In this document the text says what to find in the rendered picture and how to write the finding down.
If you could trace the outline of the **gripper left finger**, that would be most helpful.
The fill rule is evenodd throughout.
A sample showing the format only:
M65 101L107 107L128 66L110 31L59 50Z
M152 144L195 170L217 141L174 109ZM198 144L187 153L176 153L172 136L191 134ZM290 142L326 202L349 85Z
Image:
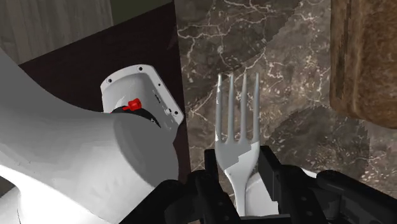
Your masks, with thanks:
M188 175L185 184L161 182L120 224L240 224L241 219L218 181L213 149L204 152L205 168Z

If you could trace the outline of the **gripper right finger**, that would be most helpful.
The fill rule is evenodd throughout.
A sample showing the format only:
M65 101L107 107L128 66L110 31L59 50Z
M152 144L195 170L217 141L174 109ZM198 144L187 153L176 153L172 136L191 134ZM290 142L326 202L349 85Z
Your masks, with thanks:
M397 199L341 172L310 177L298 166L281 164L268 146L260 147L258 171L291 224L397 224Z

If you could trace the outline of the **silver metal fork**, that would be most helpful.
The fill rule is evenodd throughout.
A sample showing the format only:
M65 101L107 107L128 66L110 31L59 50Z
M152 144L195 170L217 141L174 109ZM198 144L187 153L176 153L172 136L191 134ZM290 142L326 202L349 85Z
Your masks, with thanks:
M234 139L234 76L230 76L228 96L227 139L222 132L222 79L218 76L216 87L215 145L216 161L232 185L239 216L246 215L246 185L258 161L260 151L260 75L255 74L253 91L253 138L247 139L247 76L243 78L240 98L240 138Z

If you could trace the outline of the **brown textured block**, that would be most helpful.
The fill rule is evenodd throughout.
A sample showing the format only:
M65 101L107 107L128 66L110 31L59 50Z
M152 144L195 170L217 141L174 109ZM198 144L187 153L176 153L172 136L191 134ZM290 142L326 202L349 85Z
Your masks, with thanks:
M397 129L397 0L331 0L330 106Z

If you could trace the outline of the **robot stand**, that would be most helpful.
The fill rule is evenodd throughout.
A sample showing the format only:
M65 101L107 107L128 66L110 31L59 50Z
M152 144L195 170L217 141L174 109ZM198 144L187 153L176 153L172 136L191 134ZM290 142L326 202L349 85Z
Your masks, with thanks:
M102 111L100 85L113 72L155 68L180 109L185 108L176 11L173 2L20 65L37 84L63 101Z

